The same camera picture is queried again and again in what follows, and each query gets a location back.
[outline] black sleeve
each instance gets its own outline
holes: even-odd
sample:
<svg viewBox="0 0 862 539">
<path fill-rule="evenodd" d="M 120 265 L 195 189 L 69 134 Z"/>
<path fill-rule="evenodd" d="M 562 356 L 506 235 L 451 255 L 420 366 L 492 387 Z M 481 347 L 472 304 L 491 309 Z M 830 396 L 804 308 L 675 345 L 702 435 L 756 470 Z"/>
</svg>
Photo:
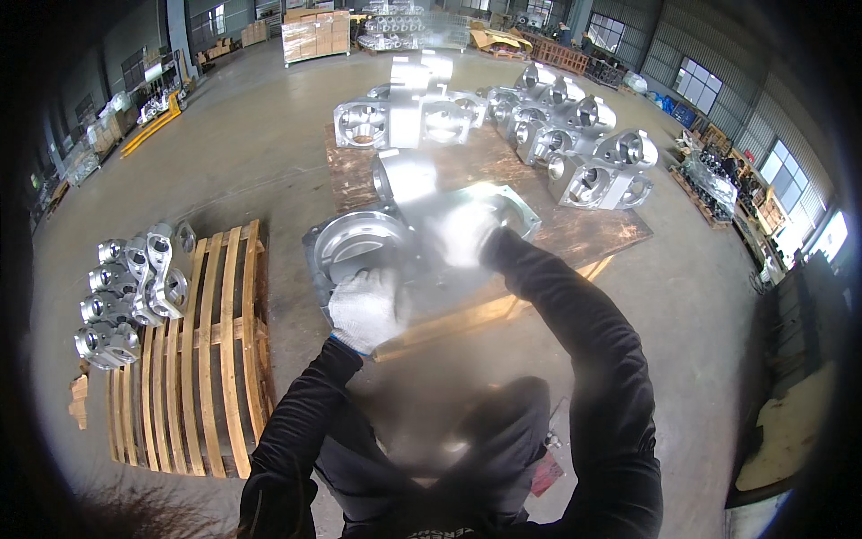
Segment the black sleeve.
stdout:
<svg viewBox="0 0 862 539">
<path fill-rule="evenodd" d="M 511 230 L 490 238 L 483 263 L 533 304 L 572 357 L 570 434 L 578 487 L 563 518 L 550 527 L 578 537 L 658 536 L 663 509 L 653 456 L 655 402 L 638 334 L 601 290 Z"/>
<path fill-rule="evenodd" d="M 332 416 L 346 402 L 344 386 L 362 359 L 330 337 L 321 354 L 290 384 L 252 454 L 242 490 L 239 537 L 314 537 L 311 469 Z"/>
</svg>

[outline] concrete floor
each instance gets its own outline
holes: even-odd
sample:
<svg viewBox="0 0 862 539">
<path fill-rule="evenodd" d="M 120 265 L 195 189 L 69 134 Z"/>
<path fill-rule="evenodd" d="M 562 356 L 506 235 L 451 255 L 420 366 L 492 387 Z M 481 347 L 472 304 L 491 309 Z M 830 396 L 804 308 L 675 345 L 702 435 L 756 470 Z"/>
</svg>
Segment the concrete floor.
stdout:
<svg viewBox="0 0 862 539">
<path fill-rule="evenodd" d="M 109 159 L 36 231 L 32 322 L 38 337 L 28 375 L 46 439 L 78 491 L 117 481 L 170 486 L 178 495 L 206 500 L 201 510 L 230 526 L 243 486 L 240 479 L 177 477 L 112 462 L 104 376 L 96 370 L 86 401 L 88 429 L 79 431 L 66 411 L 68 384 L 78 370 L 72 345 L 81 325 L 78 301 L 101 240 L 131 237 L 168 217 L 188 217 L 200 236 L 259 218 L 269 235 L 272 371 L 279 396 L 328 334 L 300 245 L 309 226 L 334 214 L 323 125 L 332 121 L 336 104 L 388 80 L 391 56 L 355 53 L 285 70 L 279 47 L 270 41 L 225 58 L 182 116 L 129 158 Z M 523 69 L 477 53 L 454 57 L 454 89 L 510 84 Z M 659 148 L 670 147 L 679 133 L 679 124 L 642 97 L 581 78 L 578 83 L 606 99 L 618 129 L 644 128 Z M 655 236 L 618 254 L 596 283 L 639 331 L 650 361 L 665 493 L 662 536 L 720 537 L 755 302 L 748 284 L 753 264 L 733 229 L 709 229 L 664 167 L 647 175 L 655 187 L 637 211 Z M 445 428 L 428 410 L 457 410 L 489 383 L 541 376 L 551 383 L 552 405 L 571 392 L 569 360 L 534 313 L 444 348 L 433 357 L 368 365 L 351 384 L 395 454 L 408 454 L 415 445 L 410 441 Z M 568 442 L 567 417 L 561 423 L 560 437 Z M 566 476 L 528 500 L 537 522 L 559 518 L 577 483 L 567 447 L 553 452 Z M 340 510 L 326 489 L 313 510 L 319 536 L 338 536 Z"/>
</svg>

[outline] warehouse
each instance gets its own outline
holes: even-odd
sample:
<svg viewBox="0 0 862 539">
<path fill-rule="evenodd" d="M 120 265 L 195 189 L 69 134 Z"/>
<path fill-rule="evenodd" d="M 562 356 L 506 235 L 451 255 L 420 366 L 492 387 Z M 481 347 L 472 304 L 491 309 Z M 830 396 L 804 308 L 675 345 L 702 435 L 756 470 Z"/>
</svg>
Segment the warehouse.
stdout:
<svg viewBox="0 0 862 539">
<path fill-rule="evenodd" d="M 545 380 L 547 455 L 524 507 L 561 519 L 587 480 L 569 406 L 575 425 L 589 373 L 538 299 L 430 247 L 446 212 L 478 200 L 640 336 L 660 536 L 754 537 L 788 499 L 849 334 L 855 217 L 830 103 L 758 14 L 708 0 L 114 11 L 59 69 L 20 175 L 28 384 L 75 493 L 165 487 L 234 527 L 279 400 L 330 333 L 347 341 L 340 283 L 396 266 L 414 315 L 345 391 L 378 445 L 425 467 L 477 395 Z M 343 493 L 316 470 L 316 533 L 339 536 Z"/>
</svg>

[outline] gloved hand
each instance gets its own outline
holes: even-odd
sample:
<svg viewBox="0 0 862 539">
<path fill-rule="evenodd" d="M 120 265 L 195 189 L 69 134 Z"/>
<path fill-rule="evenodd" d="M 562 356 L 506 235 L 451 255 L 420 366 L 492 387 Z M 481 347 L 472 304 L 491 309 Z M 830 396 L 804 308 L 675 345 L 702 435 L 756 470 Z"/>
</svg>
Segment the gloved hand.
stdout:
<svg viewBox="0 0 862 539">
<path fill-rule="evenodd" d="M 398 273 L 394 269 L 362 270 L 335 287 L 329 299 L 336 339 L 362 355 L 401 335 L 407 328 L 410 309 L 397 298 Z"/>
<path fill-rule="evenodd" d="M 458 206 L 437 222 L 431 230 L 437 236 L 440 253 L 449 266 L 479 266 L 479 256 L 500 222 L 490 213 L 487 204 Z"/>
</svg>

